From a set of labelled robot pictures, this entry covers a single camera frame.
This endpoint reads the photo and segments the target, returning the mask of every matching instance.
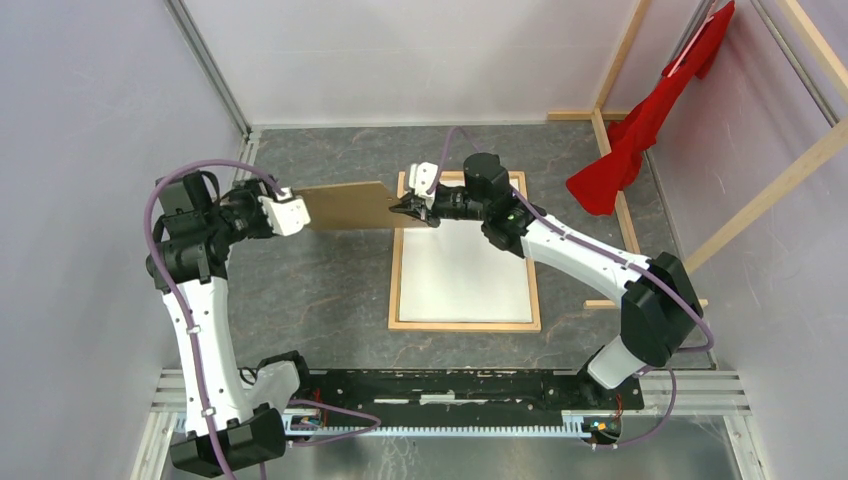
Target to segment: white wall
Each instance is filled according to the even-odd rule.
[[[839,10],[844,18],[848,7]],[[740,0],[713,70],[688,87],[653,150],[682,253],[694,252],[827,128]],[[838,413],[848,402],[846,182],[842,152],[693,276],[710,300],[719,360],[742,376],[778,479],[839,477],[848,467],[848,421]]]
[[[163,2],[0,10],[0,478],[127,478],[176,350],[143,202],[240,139]]]
[[[588,110],[635,0],[188,0],[254,124],[538,121]],[[656,83],[697,0],[657,0],[609,99]]]

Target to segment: metal frame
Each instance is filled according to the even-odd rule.
[[[563,375],[574,374],[563,370]],[[739,375],[734,371],[676,370],[677,402],[672,412],[676,417],[722,417],[730,439],[742,480],[767,480],[763,450],[754,424],[748,399],[742,388]],[[664,371],[651,372],[642,377],[642,395],[645,408],[625,411],[625,416],[662,416],[671,394],[671,379]],[[179,415],[185,412],[185,381],[182,370],[162,371],[159,385],[153,397],[147,427],[139,447],[133,480],[160,480],[165,468],[168,446],[171,443]],[[613,414],[609,411],[563,411],[564,422],[580,416]],[[397,428],[381,429],[375,436],[403,436]],[[424,435],[439,435],[440,432],[423,432]],[[466,436],[485,435],[487,432],[472,432]],[[527,430],[525,433],[510,433],[511,436],[574,436],[540,434]]]
[[[191,18],[191,14],[188,11],[188,7],[185,5],[185,2],[183,0],[164,1],[165,5],[168,7],[168,11],[171,12],[171,16],[174,17],[174,21],[183,33],[186,43],[188,43],[189,48],[191,48],[192,53],[194,53],[195,58],[197,58],[198,63],[200,63],[200,68],[203,69],[203,73],[206,74],[206,78],[209,79],[209,82],[215,89],[215,93],[218,95],[218,98],[221,99],[221,103],[224,104],[224,109],[227,111],[227,115],[229,115],[233,124],[241,132],[242,136],[247,138],[247,136],[251,133],[250,123],[248,123],[244,113],[241,111],[238,102],[236,102],[236,99],[233,96],[233,92],[230,90],[230,87],[227,86],[227,82],[224,81],[224,76],[218,69],[215,59],[212,58],[212,54],[209,52],[206,42],[203,41],[203,37],[200,35],[200,31],[197,29],[197,25],[194,23],[194,20]]]

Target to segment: red cloth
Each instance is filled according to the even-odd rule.
[[[733,16],[731,1],[716,12],[695,40],[677,72],[666,77],[677,62],[663,69],[663,78],[648,97],[621,122],[610,123],[612,153],[596,160],[565,182],[580,205],[592,215],[611,215],[619,190],[636,179],[642,166],[642,152],[657,143],[657,133],[674,106],[677,97],[692,77],[703,79],[715,60],[721,41]]]

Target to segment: purple hose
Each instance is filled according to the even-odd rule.
[[[704,345],[700,345],[697,347],[681,347],[677,350],[678,352],[700,353],[706,352],[713,348],[713,345],[715,345],[715,337],[713,337],[713,332],[710,330],[710,327],[707,325],[707,323],[704,322],[704,320],[697,314],[697,312],[695,312],[692,307],[689,306],[688,303],[686,303],[686,300],[683,300],[683,297],[681,297],[677,292],[674,291],[674,289],[669,287],[665,282],[657,278],[656,275],[640,267],[639,265],[628,263],[626,259],[616,255],[615,253],[608,252],[605,249],[598,247],[597,245],[594,245],[591,242],[583,240],[582,238],[565,233],[565,231],[563,231],[561,228],[554,225],[553,222],[539,214],[539,211],[536,210],[536,208],[533,207],[533,205],[529,201],[527,201],[526,198],[524,198],[524,195],[522,195],[521,192],[519,192],[514,187],[513,194],[515,195],[515,198],[517,198],[522,204],[524,204],[524,206],[527,207],[530,213],[532,213],[533,216],[536,217],[536,220],[542,222],[542,224],[548,227],[552,232],[565,238],[566,240],[574,242],[577,245],[580,245],[581,247],[587,248],[597,253],[598,255],[602,255],[606,258],[609,258],[613,262],[622,265],[626,268],[629,268],[630,270],[633,270],[634,272],[644,276],[645,278],[650,280],[654,285],[658,286],[660,290],[662,290],[666,295],[671,297],[671,299],[674,300],[674,303],[676,303],[680,308],[683,309],[684,312],[686,312],[687,315],[689,315],[692,321],[695,322],[695,325],[698,325],[698,328],[700,328],[701,331],[704,332],[704,336],[707,337],[707,343],[705,343]]]
[[[373,430],[380,428],[380,425],[383,424],[383,422],[379,418],[375,417],[374,415],[370,415],[368,413],[356,412],[354,410],[348,410],[346,408],[334,407],[332,405],[326,405],[326,404],[323,404],[323,403],[320,403],[320,402],[314,402],[312,400],[293,399],[293,400],[289,400],[289,405],[308,405],[310,407],[323,408],[324,410],[329,410],[331,412],[343,413],[345,415],[350,415],[352,417],[364,418],[366,420],[371,420],[372,422],[374,422],[374,424],[371,425],[368,428],[364,428],[362,430],[355,430],[353,432],[343,433],[341,435],[335,435],[335,436],[332,436],[330,438],[325,438],[324,440],[316,440],[314,442],[294,443],[295,447],[315,447],[315,446],[318,446],[318,445],[326,445],[328,443],[338,442],[339,440],[344,440],[345,438],[355,437],[357,435],[362,435],[363,433],[371,432]]]
[[[649,440],[653,438],[657,433],[662,430],[666,423],[668,423],[668,419],[671,418],[671,412],[674,410],[674,402],[677,401],[677,377],[674,376],[674,372],[671,371],[671,368],[668,369],[668,374],[671,376],[671,398],[668,401],[668,409],[665,411],[665,415],[660,419],[660,422],[657,423],[654,428],[648,430],[647,433],[643,435],[639,435],[636,438],[631,438],[630,440],[625,440],[623,442],[615,443],[613,445],[593,445],[593,448],[600,448],[601,450],[615,450],[621,447],[626,447],[628,445],[636,445],[637,443],[642,443],[645,440]]]
[[[150,197],[147,199],[147,203],[144,205],[144,241],[147,243],[147,249],[150,250],[150,257],[153,259],[156,269],[159,271],[160,275],[162,275],[162,279],[165,281],[165,284],[168,285],[168,288],[171,289],[171,292],[174,294],[174,298],[177,299],[177,303],[180,305],[180,310],[183,313],[183,317],[185,317],[186,329],[194,328],[194,317],[191,314],[191,310],[188,307],[188,303],[186,302],[183,293],[179,288],[177,288],[176,282],[174,282],[174,279],[165,267],[162,255],[159,253],[159,249],[156,248],[156,242],[153,240],[153,207],[156,205],[156,200],[159,198],[162,190],[164,190],[168,184],[189,172],[204,167],[241,168],[242,170],[247,170],[261,178],[277,193],[282,193],[280,186],[277,185],[277,182],[275,182],[268,173],[252,165],[236,162],[234,160],[200,160],[189,163],[188,165],[183,165],[166,175],[156,185],[156,188],[153,189],[153,193],[150,194]],[[203,361],[200,356],[200,344],[198,343],[196,335],[189,335],[189,340],[191,342],[191,354],[194,358],[194,376],[197,378],[197,393],[200,396],[200,406],[203,408],[203,411],[206,411],[209,409],[209,393],[206,388],[206,377],[204,377],[203,374]],[[218,440],[218,435],[216,435],[217,429],[215,428],[215,422],[213,421],[212,416],[206,417],[206,427],[209,429],[209,439],[212,442],[212,450],[215,452],[215,458],[218,460],[218,465],[229,480],[237,480],[233,470],[227,463],[227,458],[224,456],[224,450],[221,448],[221,442]]]
[[[453,137],[456,135],[456,132],[461,133],[462,136],[465,137],[466,140],[468,140],[468,143],[470,143],[471,146],[474,147],[475,152],[479,153],[482,150],[482,148],[480,148],[480,145],[478,145],[474,141],[474,139],[471,138],[471,135],[469,135],[468,132],[466,132],[464,128],[462,128],[462,127],[451,127],[451,129],[448,130],[447,136],[445,137],[445,144],[444,144],[444,146],[442,146],[442,157],[439,159],[439,168],[436,169],[436,180],[433,182],[432,185],[430,185],[430,188],[427,189],[427,193],[433,193],[433,192],[436,191],[436,187],[439,184],[439,178],[441,178],[441,176],[442,176],[442,170],[444,170],[445,162],[448,159],[448,152],[450,151],[450,145],[453,142]]]

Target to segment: purple cable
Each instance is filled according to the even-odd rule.
[[[164,190],[165,187],[172,181],[189,172],[204,167],[234,167],[247,170],[261,178],[277,193],[282,193],[280,186],[277,185],[277,182],[275,182],[267,172],[252,165],[236,162],[234,160],[199,160],[197,162],[189,163],[188,165],[183,165],[166,175],[153,189],[153,193],[150,194],[150,197],[147,199],[147,203],[144,205],[144,241],[147,243],[147,249],[150,250],[150,256],[153,259],[153,263],[156,265],[156,269],[162,275],[162,279],[165,281],[165,284],[168,285],[168,288],[171,289],[171,292],[174,294],[174,298],[177,299],[177,303],[180,305],[180,310],[183,313],[183,317],[185,317],[186,329],[194,328],[194,317],[191,314],[188,302],[186,302],[183,293],[179,288],[177,288],[176,282],[174,282],[173,277],[171,277],[171,274],[165,267],[165,262],[162,260],[162,255],[159,253],[159,249],[156,248],[156,242],[153,240],[153,208],[156,205],[156,200],[159,198],[162,190]],[[196,335],[189,335],[189,340],[191,343],[191,354],[194,358],[194,376],[197,378],[197,393],[200,396],[200,406],[203,408],[203,411],[206,411],[209,409],[209,392],[206,388],[206,377],[204,377],[203,374],[203,361],[200,355],[200,344]],[[229,463],[227,463],[227,458],[224,456],[224,450],[221,448],[221,442],[218,440],[218,435],[216,435],[217,429],[215,428],[215,422],[211,415],[206,417],[206,427],[209,430],[209,439],[212,442],[212,450],[215,452],[215,458],[218,460],[218,465],[229,480],[237,480]]]
[[[642,443],[645,440],[649,440],[653,438],[660,430],[668,423],[668,419],[671,418],[671,412],[674,410],[674,402],[677,401],[677,377],[674,376],[674,372],[671,371],[671,368],[668,369],[668,374],[671,376],[671,398],[668,401],[668,409],[665,411],[665,415],[660,419],[659,423],[657,423],[654,428],[648,430],[647,433],[643,435],[639,435],[636,438],[631,438],[630,440],[625,440],[623,442],[615,443],[612,445],[593,445],[593,448],[600,448],[601,450],[616,450],[621,447],[626,447],[628,445],[636,445],[637,443]]]
[[[312,400],[292,399],[292,400],[289,400],[289,405],[309,405],[310,407],[323,408],[323,409],[329,410],[331,412],[342,413],[342,414],[345,414],[345,415],[350,415],[352,417],[364,418],[366,420],[371,420],[372,422],[374,422],[373,425],[371,425],[370,427],[364,428],[362,430],[355,430],[353,432],[343,433],[341,435],[335,435],[335,436],[332,436],[330,438],[325,438],[324,440],[316,440],[314,442],[294,443],[295,447],[315,447],[315,446],[318,446],[318,445],[326,445],[328,443],[338,442],[339,440],[344,440],[345,438],[355,437],[357,435],[362,435],[363,433],[368,433],[368,432],[374,431],[374,430],[380,428],[380,425],[383,424],[383,422],[379,418],[375,417],[374,415],[371,415],[371,414],[368,414],[368,413],[356,412],[356,411],[353,411],[353,410],[348,410],[346,408],[334,407],[332,405],[327,405],[327,404],[320,403],[320,402],[314,402]]]
[[[678,352],[700,353],[706,352],[707,350],[713,348],[713,345],[715,345],[715,337],[713,337],[713,332],[710,330],[710,327],[707,325],[707,323],[704,322],[704,320],[695,312],[695,310],[691,306],[689,306],[688,303],[686,303],[686,300],[683,300],[683,298],[677,292],[675,292],[674,289],[672,289],[665,282],[657,278],[656,275],[649,272],[647,269],[640,267],[639,265],[628,263],[626,259],[616,255],[615,253],[608,252],[603,248],[598,247],[597,245],[583,240],[582,238],[575,237],[574,235],[571,235],[569,233],[565,233],[565,231],[563,231],[561,228],[554,225],[553,222],[539,214],[539,211],[536,210],[536,208],[533,207],[533,205],[526,198],[524,198],[524,195],[522,195],[521,192],[519,192],[514,187],[513,194],[515,195],[515,198],[517,198],[522,204],[524,204],[524,206],[527,207],[530,213],[532,213],[533,216],[536,217],[536,220],[542,222],[542,224],[548,227],[552,232],[565,238],[566,240],[580,245],[581,247],[587,248],[597,253],[598,255],[602,255],[606,258],[609,258],[610,260],[621,265],[622,267],[629,268],[630,270],[639,273],[643,277],[650,280],[654,285],[658,286],[660,290],[662,290],[666,295],[671,297],[671,299],[674,300],[674,303],[676,303],[680,308],[683,309],[684,312],[686,312],[687,315],[689,315],[692,321],[695,322],[696,325],[698,325],[698,328],[700,328],[701,331],[704,332],[704,336],[707,337],[707,343],[705,343],[704,345],[699,345],[697,347],[681,347],[677,350]]]
[[[462,136],[465,137],[466,140],[468,140],[468,143],[470,143],[471,146],[474,147],[475,152],[479,153],[482,150],[482,148],[480,148],[480,145],[478,145],[477,142],[475,142],[474,139],[471,138],[471,135],[469,135],[468,132],[466,132],[464,128],[462,128],[462,127],[451,127],[451,129],[448,130],[448,134],[445,137],[445,144],[442,147],[442,158],[439,159],[439,168],[436,169],[436,180],[433,182],[432,185],[430,185],[430,188],[427,189],[427,193],[435,192],[436,187],[439,185],[439,178],[441,178],[442,170],[444,170],[444,168],[445,168],[445,162],[448,159],[448,152],[450,151],[450,145],[453,142],[453,137],[456,135],[456,132],[461,133]]]

